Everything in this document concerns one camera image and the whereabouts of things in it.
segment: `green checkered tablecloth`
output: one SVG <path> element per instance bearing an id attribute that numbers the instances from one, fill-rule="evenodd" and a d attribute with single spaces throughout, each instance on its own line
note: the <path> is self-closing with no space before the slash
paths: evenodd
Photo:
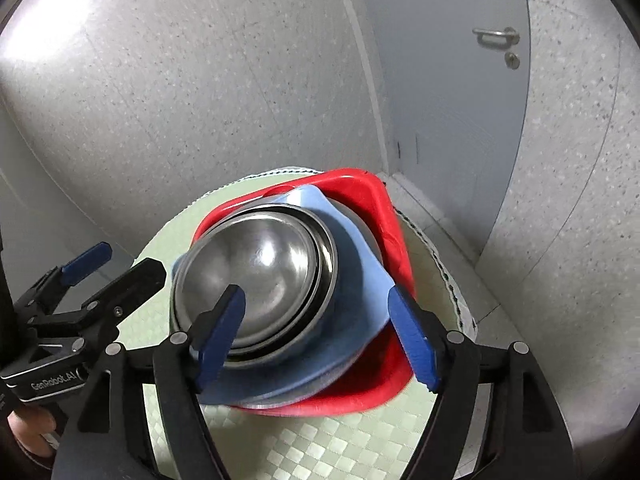
<path id="1" fill-rule="evenodd" d="M 189 247 L 200 221 L 232 198 L 315 173 L 286 168 L 229 184 L 197 200 L 169 221 L 140 253 L 162 261 L 169 274 Z M 416 277 L 418 302 L 433 310 L 448 329 L 476 336 L 476 324 L 460 290 L 430 241 L 398 212 Z M 128 348 L 154 345 L 169 333 L 170 280 L 120 325 L 119 341 Z M 435 396 L 412 379 L 394 399 L 363 413 L 297 418 L 243 412 L 228 406 L 203 406 L 213 441 L 232 480 L 396 480 L 420 439 Z M 160 471 L 177 478 L 152 385 L 145 404 Z"/>

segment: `white wall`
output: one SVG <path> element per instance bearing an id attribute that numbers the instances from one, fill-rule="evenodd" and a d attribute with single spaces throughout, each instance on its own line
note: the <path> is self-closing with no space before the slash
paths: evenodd
<path id="1" fill-rule="evenodd" d="M 75 309 L 130 267 L 132 257 L 100 231 L 56 186 L 0 104 L 0 228 L 2 262 L 15 300 L 55 266 L 107 241 L 113 258 L 66 295 L 62 309 Z"/>
<path id="2" fill-rule="evenodd" d="M 247 174 L 383 169 L 355 38 L 343 0 L 24 0 L 0 89 L 47 172 L 137 253 Z"/>
<path id="3" fill-rule="evenodd" d="M 640 49 L 609 0 L 529 0 L 531 83 L 476 271 L 591 470 L 640 402 Z"/>

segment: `gray door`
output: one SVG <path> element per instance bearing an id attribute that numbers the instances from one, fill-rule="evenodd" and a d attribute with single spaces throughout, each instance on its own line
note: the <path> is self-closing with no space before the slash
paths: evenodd
<path id="1" fill-rule="evenodd" d="M 522 132 L 529 83 L 527 0 L 365 1 L 401 171 L 481 251 Z M 517 43 L 472 31 L 507 27 L 519 33 Z M 509 68 L 505 56 L 519 67 Z"/>

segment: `human hand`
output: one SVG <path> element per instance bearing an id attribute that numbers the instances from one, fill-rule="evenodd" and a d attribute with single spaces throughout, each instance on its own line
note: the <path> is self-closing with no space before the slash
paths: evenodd
<path id="1" fill-rule="evenodd" d="M 9 415 L 9 427 L 15 439 L 30 453 L 50 458 L 54 450 L 42 436 L 56 429 L 56 421 L 41 406 L 21 406 Z"/>

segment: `red plastic tray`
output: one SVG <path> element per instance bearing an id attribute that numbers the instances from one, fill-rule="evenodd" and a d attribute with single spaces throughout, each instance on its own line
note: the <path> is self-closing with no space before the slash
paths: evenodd
<path id="1" fill-rule="evenodd" d="M 212 225 L 240 205 L 263 196 L 286 193 L 304 184 L 351 208 L 376 237 L 386 271 L 415 295 L 409 255 L 394 207 L 382 181 L 363 170 L 340 169 L 306 176 L 229 200 L 211 211 L 193 235 L 193 244 Z M 249 410 L 261 415 L 344 415 L 370 410 L 395 397 L 409 382 L 412 370 L 391 324 L 365 348 L 359 359 L 334 384 L 308 399 L 282 408 Z"/>

